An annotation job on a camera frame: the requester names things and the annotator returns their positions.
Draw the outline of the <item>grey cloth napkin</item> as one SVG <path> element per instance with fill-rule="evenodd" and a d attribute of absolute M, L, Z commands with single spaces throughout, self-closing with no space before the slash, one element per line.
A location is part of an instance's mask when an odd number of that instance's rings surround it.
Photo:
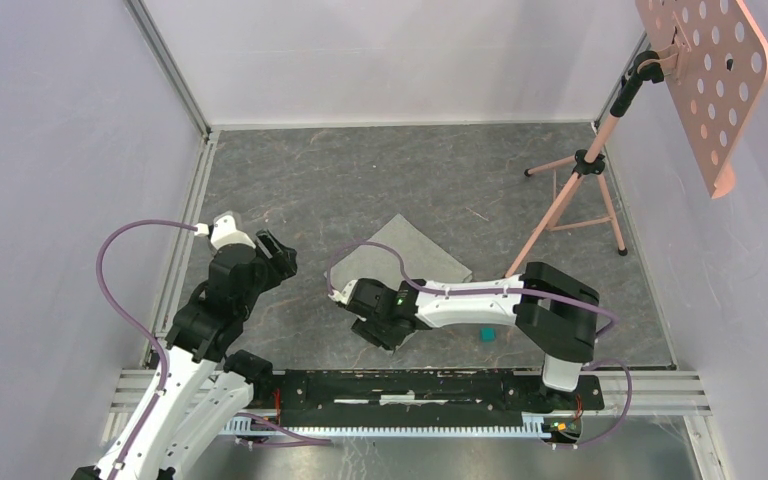
<path fill-rule="evenodd" d="M 404 216 L 397 214 L 362 246 L 353 245 L 336 255 L 326 277 L 342 290 L 354 279 L 370 278 L 391 289 L 403 281 L 399 264 L 413 279 L 464 283 L 473 272 L 423 234 Z"/>

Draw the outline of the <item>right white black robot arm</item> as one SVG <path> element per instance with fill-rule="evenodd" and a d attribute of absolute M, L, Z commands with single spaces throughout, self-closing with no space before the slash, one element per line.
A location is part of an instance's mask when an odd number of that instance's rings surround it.
<path fill-rule="evenodd" d="M 528 263 L 518 276 L 486 282 L 408 279 L 392 289 L 360 278 L 330 297 L 356 316 L 353 332 L 387 351 L 419 331 L 454 325 L 518 329 L 544 353 L 537 392 L 551 408 L 577 396 L 582 367 L 594 357 L 599 293 L 543 262 Z"/>

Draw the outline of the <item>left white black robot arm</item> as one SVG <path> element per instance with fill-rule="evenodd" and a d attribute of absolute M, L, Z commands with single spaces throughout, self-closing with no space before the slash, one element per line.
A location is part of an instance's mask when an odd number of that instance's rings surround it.
<path fill-rule="evenodd" d="M 198 405 L 193 397 L 243 333 L 259 296 L 297 272 L 297 252 L 268 230 L 255 238 L 208 228 L 208 277 L 174 316 L 159 364 L 120 436 L 76 479 L 181 479 L 231 417 L 274 394 L 270 362 L 239 351 Z"/>

